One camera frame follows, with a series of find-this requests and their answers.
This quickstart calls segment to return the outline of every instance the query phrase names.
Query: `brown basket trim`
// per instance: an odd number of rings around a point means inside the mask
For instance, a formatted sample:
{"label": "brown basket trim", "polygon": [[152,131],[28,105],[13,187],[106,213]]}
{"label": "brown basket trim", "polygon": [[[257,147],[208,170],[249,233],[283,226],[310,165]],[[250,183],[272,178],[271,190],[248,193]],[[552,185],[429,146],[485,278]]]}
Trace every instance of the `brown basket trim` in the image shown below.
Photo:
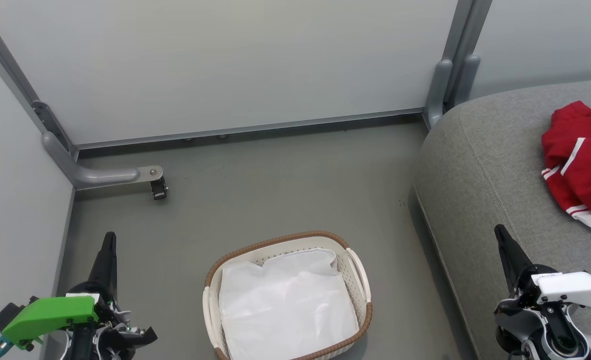
{"label": "brown basket trim", "polygon": [[211,270],[209,270],[209,273],[206,275],[206,281],[204,281],[204,287],[210,287],[211,280],[213,280],[214,275],[216,275],[216,271],[218,270],[218,268],[220,268],[222,266],[222,264],[224,264],[225,262],[228,262],[229,260],[235,258],[236,256],[240,256],[242,254],[246,254],[246,253],[249,253],[250,251],[258,250],[261,248],[266,248],[267,246],[272,246],[275,244],[289,242],[291,240],[312,238],[312,237],[325,237],[325,238],[334,240],[336,243],[340,244],[340,246],[342,246],[342,248],[344,248],[344,249],[349,247],[349,244],[347,244],[347,242],[344,241],[342,239],[342,237],[339,237],[338,235],[332,234],[328,231],[318,230],[318,231],[298,232],[297,234],[275,237],[270,240],[262,241],[259,243],[255,243],[255,244],[243,247],[240,250],[236,250],[236,251],[227,253],[227,255],[222,256],[220,258],[220,260],[218,260],[211,267]]}
{"label": "brown basket trim", "polygon": [[[334,351],[338,351],[345,346],[350,346],[351,344],[357,342],[364,334],[367,333],[367,329],[369,328],[369,324],[371,324],[371,317],[373,316],[373,305],[371,302],[366,303],[366,315],[364,317],[364,324],[360,327],[360,329],[355,333],[355,335],[351,336],[350,338],[346,339],[345,341],[338,342],[333,346],[329,346],[327,348],[323,348],[322,350],[310,353],[309,355],[300,356],[293,358],[293,360],[315,360],[320,358],[321,356],[328,355],[333,353]],[[220,360],[229,360],[225,353],[220,350],[220,348],[215,348],[215,353]]]}

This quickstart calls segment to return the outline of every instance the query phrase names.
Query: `sofa cushion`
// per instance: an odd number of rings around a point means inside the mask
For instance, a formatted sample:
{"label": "sofa cushion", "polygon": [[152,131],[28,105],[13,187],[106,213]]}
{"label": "sofa cushion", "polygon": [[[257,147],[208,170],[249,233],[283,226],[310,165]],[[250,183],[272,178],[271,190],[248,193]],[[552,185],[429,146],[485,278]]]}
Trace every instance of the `sofa cushion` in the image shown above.
{"label": "sofa cushion", "polygon": [[[423,144],[417,197],[481,360],[506,359],[494,310],[508,296],[494,226],[505,224],[536,264],[591,273],[591,229],[551,197],[542,134],[556,109],[582,100],[591,81],[518,89],[454,107]],[[591,335],[591,311],[574,321]]]}

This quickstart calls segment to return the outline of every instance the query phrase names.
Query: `caster wheel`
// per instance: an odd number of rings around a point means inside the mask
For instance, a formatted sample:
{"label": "caster wheel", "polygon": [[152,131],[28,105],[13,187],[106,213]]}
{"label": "caster wheel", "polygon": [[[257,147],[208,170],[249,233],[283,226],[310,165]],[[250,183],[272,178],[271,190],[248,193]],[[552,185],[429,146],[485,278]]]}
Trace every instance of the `caster wheel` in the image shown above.
{"label": "caster wheel", "polygon": [[153,194],[153,200],[160,200],[167,197],[167,183],[165,182],[165,177],[162,176],[156,181],[151,182],[151,193]]}

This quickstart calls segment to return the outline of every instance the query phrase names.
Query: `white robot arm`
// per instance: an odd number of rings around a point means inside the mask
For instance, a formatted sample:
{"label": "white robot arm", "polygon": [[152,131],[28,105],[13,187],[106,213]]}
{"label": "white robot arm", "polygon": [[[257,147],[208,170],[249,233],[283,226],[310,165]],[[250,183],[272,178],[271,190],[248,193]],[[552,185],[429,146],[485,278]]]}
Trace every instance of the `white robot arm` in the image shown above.
{"label": "white robot arm", "polygon": [[510,298],[495,310],[496,339],[510,360],[591,360],[591,336],[572,321],[591,308],[591,274],[533,264],[503,225],[496,226]]}

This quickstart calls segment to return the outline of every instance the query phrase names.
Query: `gray floor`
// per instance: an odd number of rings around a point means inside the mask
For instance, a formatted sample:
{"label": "gray floor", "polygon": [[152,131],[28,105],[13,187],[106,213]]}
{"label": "gray floor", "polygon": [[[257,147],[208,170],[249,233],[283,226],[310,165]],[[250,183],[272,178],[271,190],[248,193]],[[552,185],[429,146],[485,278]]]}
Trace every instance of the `gray floor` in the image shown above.
{"label": "gray floor", "polygon": [[83,159],[88,167],[163,166],[169,197],[153,201],[147,184],[78,193],[59,291],[86,279],[104,233],[114,231],[119,303],[159,336],[135,358],[215,360],[202,317],[209,268],[255,242],[327,230],[358,253],[373,295],[367,336],[338,360],[472,359],[410,211],[425,136],[414,121]]}

